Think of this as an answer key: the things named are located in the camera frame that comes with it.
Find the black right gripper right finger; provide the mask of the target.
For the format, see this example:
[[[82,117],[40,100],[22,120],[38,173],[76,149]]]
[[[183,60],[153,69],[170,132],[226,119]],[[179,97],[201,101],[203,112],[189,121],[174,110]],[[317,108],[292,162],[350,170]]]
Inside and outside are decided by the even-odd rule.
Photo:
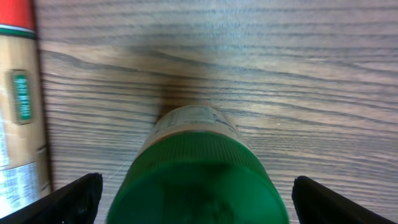
[[[292,200],[300,224],[394,224],[306,176],[295,179]]]

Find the orange spaghetti packet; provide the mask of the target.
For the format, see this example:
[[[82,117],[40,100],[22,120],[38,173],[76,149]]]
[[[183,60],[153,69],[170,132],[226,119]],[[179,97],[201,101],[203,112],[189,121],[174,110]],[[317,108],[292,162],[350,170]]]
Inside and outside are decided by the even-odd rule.
[[[1,0],[1,217],[51,192],[31,0]]]

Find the green lidded jar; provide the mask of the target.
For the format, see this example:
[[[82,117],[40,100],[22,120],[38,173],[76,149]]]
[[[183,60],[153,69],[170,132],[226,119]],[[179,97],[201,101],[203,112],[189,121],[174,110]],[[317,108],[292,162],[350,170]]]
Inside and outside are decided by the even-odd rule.
[[[208,106],[163,116],[118,190],[108,223],[288,223],[285,205],[237,127]]]

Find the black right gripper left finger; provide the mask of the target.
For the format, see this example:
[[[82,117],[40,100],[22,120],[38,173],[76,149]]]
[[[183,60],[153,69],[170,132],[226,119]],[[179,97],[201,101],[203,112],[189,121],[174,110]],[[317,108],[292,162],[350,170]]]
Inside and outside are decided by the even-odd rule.
[[[103,191],[99,173],[86,174],[1,218],[1,224],[93,224]]]

